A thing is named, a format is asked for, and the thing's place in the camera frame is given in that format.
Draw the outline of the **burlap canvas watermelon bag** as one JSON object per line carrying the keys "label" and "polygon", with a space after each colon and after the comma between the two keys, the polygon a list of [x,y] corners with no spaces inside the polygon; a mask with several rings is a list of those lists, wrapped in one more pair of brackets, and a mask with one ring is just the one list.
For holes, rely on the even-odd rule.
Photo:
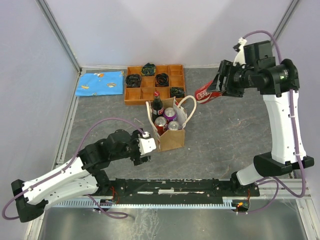
{"label": "burlap canvas watermelon bag", "polygon": [[[182,103],[184,103],[188,99],[193,100],[193,104],[194,104],[190,114],[188,114],[182,106]],[[157,150],[159,152],[181,148],[185,145],[185,132],[186,132],[185,127],[189,122],[189,120],[192,118],[197,108],[196,99],[192,95],[187,95],[179,103],[175,97],[165,99],[162,102],[165,109],[169,107],[173,107],[173,109],[177,111],[177,122],[179,123],[180,129],[166,130],[163,134],[160,135],[156,125],[152,120],[151,102],[150,101],[145,102],[147,117],[152,127],[155,143],[157,146]]]}

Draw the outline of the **glass cola bottle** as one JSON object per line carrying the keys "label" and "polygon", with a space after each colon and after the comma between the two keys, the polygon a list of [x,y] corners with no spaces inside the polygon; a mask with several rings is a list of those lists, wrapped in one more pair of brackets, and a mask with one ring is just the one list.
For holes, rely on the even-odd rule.
{"label": "glass cola bottle", "polygon": [[155,120],[158,117],[162,117],[164,113],[164,105],[160,98],[160,92],[155,91],[153,93],[153,102],[151,104],[151,110],[152,110],[152,121],[155,122]]}

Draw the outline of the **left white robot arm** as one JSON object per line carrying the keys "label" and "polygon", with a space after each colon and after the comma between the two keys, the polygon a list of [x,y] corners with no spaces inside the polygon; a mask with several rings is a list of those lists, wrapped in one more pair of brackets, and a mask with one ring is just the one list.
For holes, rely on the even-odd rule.
{"label": "left white robot arm", "polygon": [[138,166],[150,160],[157,148],[148,132],[118,129],[107,138],[89,144],[75,159],[33,180],[11,183],[18,219],[22,223],[41,216],[49,208],[84,195],[103,196],[112,186],[105,168],[112,161],[130,159]]}

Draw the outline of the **red cola can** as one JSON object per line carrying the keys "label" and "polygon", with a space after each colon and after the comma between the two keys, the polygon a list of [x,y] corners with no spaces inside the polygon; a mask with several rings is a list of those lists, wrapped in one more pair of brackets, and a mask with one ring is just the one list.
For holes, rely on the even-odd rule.
{"label": "red cola can", "polygon": [[168,122],[167,122],[167,119],[163,116],[157,117],[154,121],[154,125],[156,127],[157,133],[160,136],[167,131]]}
{"label": "red cola can", "polygon": [[207,91],[207,88],[212,81],[206,83],[205,85],[203,85],[202,87],[198,88],[195,91],[194,97],[195,97],[198,104],[208,103],[211,100],[218,98],[218,97],[221,97],[223,95],[222,92],[208,92]]}

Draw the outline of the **purple Fanta can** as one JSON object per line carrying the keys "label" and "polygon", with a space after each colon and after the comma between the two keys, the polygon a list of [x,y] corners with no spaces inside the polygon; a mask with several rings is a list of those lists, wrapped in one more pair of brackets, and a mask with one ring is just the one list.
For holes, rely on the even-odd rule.
{"label": "purple Fanta can", "polygon": [[163,112],[163,117],[167,120],[167,122],[175,121],[177,119],[176,111],[173,107],[167,107]]}
{"label": "purple Fanta can", "polygon": [[179,131],[182,129],[180,124],[175,120],[170,121],[167,125],[167,128],[168,130],[171,130],[171,131]]}

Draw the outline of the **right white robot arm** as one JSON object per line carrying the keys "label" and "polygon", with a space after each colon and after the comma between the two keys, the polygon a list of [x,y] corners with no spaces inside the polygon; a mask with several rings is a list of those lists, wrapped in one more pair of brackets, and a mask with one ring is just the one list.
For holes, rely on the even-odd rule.
{"label": "right white robot arm", "polygon": [[249,184],[262,178],[312,167],[314,158],[306,154],[300,134],[296,66],[290,59],[277,64],[268,40],[247,44],[240,38],[233,48],[237,52],[234,61],[221,61],[206,92],[211,99],[241,98],[246,89],[257,89],[267,108],[272,139],[271,151],[256,155],[253,163],[236,172],[235,180],[229,183],[231,193],[240,196]]}

